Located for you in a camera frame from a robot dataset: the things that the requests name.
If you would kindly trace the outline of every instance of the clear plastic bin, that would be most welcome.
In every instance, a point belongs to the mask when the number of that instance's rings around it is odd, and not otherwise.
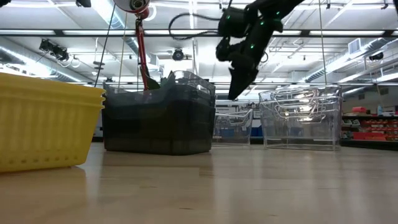
[[[158,90],[104,88],[106,150],[177,156],[211,149],[215,86],[204,79],[177,71]]]
[[[285,88],[259,96],[266,148],[340,149],[340,86]]]
[[[84,163],[103,93],[0,73],[0,172]]]
[[[250,145],[253,110],[216,114],[213,132],[214,146]]]

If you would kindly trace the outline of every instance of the wooden tabletop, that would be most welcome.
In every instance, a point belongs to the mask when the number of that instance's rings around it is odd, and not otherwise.
[[[0,175],[0,223],[397,223],[398,152],[215,147],[106,152],[79,167]]]

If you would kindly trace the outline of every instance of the yellow plastic basket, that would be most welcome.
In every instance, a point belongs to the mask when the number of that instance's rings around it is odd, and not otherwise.
[[[0,73],[0,172],[86,161],[103,89]]]

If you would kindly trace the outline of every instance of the warehouse ceiling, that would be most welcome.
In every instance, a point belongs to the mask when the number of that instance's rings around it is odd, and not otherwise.
[[[91,1],[92,8],[76,7],[75,1],[59,0],[13,0],[12,4],[0,9],[0,29],[107,29],[111,17],[113,5],[112,0]],[[234,7],[244,7],[250,3],[248,0],[234,0]],[[398,17],[392,5],[384,6],[383,0],[306,0],[288,15],[283,23],[285,29],[344,29],[344,30],[388,30],[398,28]],[[193,12],[211,17],[220,17],[220,3],[223,7],[228,5],[225,0],[152,0],[150,5],[150,17],[144,21],[145,29],[166,29],[169,21],[177,14],[189,12],[192,5]],[[124,23],[126,14],[116,10],[116,15]],[[135,17],[127,15],[127,28],[135,28]],[[217,22],[194,19],[190,24],[189,17],[178,20],[173,29],[216,29]],[[57,64],[50,55],[44,55],[50,64],[46,65],[52,70],[62,69],[63,74],[70,81],[89,82],[95,79],[95,67],[93,62],[99,61],[103,51],[105,38],[100,37],[47,37],[51,42],[66,47],[71,59],[68,62]],[[43,53],[39,50],[41,37],[0,37],[0,47],[5,47],[12,42],[19,45],[22,50],[20,54],[39,61]],[[323,61],[335,60],[348,51],[348,44],[356,38],[303,38],[303,37],[276,37],[271,39],[267,53],[268,62],[261,65],[256,82],[301,82],[311,72],[323,67]],[[203,78],[209,78],[211,82],[229,82],[228,63],[216,60],[215,47],[220,41],[219,37],[197,37],[195,43],[197,49],[198,74]],[[101,71],[100,80],[111,77],[114,81],[119,80],[121,69],[122,82],[134,82],[137,79],[137,57],[127,44],[123,46],[120,37],[110,37],[106,44],[104,70]],[[193,70],[192,54],[193,41],[176,41],[171,37],[146,37],[146,49],[152,60],[150,66],[151,74],[155,79],[167,75],[170,70]],[[367,62],[358,57],[349,63],[340,63],[326,77],[329,82],[338,82],[345,77],[362,72],[369,66],[385,63],[396,59],[396,43],[383,46],[384,52],[382,62]],[[181,48],[187,59],[174,62],[171,54],[176,48]],[[312,82],[324,82],[325,77],[318,77]],[[255,90],[247,90],[244,95],[255,94],[263,89],[275,88],[276,86],[260,86]]]

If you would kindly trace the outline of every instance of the transparent storage container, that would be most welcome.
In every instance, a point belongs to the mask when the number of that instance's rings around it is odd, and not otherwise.
[[[103,93],[0,73],[0,172],[84,163]]]
[[[176,71],[158,90],[104,88],[106,150],[182,156],[211,149],[215,86],[204,79]]]
[[[339,150],[341,92],[339,85],[324,85],[260,93],[264,146]]]
[[[213,146],[250,145],[253,110],[216,113]]]

